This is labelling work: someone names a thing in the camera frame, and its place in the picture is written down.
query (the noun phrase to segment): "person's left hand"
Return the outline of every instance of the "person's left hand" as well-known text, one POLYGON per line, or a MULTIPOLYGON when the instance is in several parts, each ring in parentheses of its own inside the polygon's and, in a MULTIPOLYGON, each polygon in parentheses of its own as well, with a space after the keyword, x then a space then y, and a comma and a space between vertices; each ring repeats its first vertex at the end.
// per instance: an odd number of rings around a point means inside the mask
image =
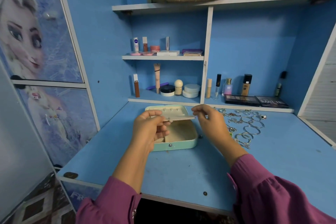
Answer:
POLYGON ((158 110, 148 110, 140 114, 134 120, 131 143, 141 144, 150 152, 154 149, 156 139, 168 136, 167 126, 170 125, 170 122, 164 122, 165 117, 160 116, 161 114, 162 111, 158 110))

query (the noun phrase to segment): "shirt cuff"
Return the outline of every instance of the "shirt cuff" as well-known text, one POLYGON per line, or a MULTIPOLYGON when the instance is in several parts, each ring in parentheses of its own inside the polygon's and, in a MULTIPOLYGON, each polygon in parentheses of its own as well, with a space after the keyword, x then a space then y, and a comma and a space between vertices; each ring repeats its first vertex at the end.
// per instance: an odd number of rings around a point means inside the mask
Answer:
POLYGON ((120 216, 120 223, 133 223, 140 199, 141 195, 131 186, 110 176, 95 205, 105 209, 111 216, 120 216))
POLYGON ((264 168, 252 154, 245 154, 231 167, 231 176, 244 197, 262 181, 274 175, 264 168))

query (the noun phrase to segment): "purple sleeve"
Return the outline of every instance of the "purple sleeve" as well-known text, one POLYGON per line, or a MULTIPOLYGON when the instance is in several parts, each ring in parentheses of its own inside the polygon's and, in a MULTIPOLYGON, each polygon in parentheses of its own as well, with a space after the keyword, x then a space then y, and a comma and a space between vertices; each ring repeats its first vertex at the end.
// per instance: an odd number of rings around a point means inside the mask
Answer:
POLYGON ((233 210, 239 223, 336 223, 297 185, 272 175, 251 154, 234 163, 229 178, 237 191, 233 210))
POLYGON ((124 182, 110 177, 96 201, 85 198, 80 205, 77 224, 134 223, 141 195, 124 182))

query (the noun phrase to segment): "blue tabletop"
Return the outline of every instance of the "blue tabletop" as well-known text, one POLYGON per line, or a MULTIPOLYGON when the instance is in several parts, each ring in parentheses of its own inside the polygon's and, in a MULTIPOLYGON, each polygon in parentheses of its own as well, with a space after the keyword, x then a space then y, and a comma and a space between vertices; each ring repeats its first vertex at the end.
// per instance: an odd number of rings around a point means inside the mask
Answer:
MULTIPOLYGON (((133 120, 152 105, 128 102, 58 176, 74 172, 79 181, 104 185, 130 142, 133 120)), ((254 136, 248 152, 273 174, 300 186, 314 206, 336 217, 336 151, 292 113, 259 113, 267 115, 265 128, 254 136)), ((193 122, 202 134, 197 119, 193 122)), ((230 125, 241 133, 246 124, 230 125)), ((150 153, 141 191, 231 211, 236 194, 227 172, 225 159, 204 137, 193 149, 150 153)))

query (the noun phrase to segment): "ball-shaped cap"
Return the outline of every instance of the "ball-shaped cap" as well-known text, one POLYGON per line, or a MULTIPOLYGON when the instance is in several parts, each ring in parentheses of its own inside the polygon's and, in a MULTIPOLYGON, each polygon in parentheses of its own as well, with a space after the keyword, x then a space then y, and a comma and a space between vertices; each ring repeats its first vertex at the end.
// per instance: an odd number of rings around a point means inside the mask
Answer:
POLYGON ((182 88, 183 82, 181 80, 176 80, 174 85, 175 85, 176 88, 179 89, 179 88, 182 88))

